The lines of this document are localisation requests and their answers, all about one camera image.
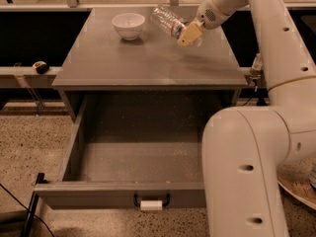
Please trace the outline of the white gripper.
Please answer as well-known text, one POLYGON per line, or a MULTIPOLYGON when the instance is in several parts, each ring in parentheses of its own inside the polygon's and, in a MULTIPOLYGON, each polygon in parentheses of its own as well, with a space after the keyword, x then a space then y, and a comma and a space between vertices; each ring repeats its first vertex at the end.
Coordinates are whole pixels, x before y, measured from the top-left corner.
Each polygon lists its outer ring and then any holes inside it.
POLYGON ((195 44, 200 46, 204 28, 207 30, 220 27, 230 15, 226 0, 204 0, 197 9, 198 21, 190 22, 180 34, 178 44, 187 47, 195 44))

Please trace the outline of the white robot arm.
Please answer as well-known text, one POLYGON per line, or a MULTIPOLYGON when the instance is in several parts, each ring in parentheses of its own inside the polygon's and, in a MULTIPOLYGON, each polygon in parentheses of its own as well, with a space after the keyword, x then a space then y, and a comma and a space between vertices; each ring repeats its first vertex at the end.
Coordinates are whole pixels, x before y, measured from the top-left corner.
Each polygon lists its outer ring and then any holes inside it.
POLYGON ((289 237, 277 166, 316 149, 316 70, 283 0, 204 0, 194 25, 221 26, 251 10, 270 102, 232 107, 207 122, 202 173, 211 237, 289 237))

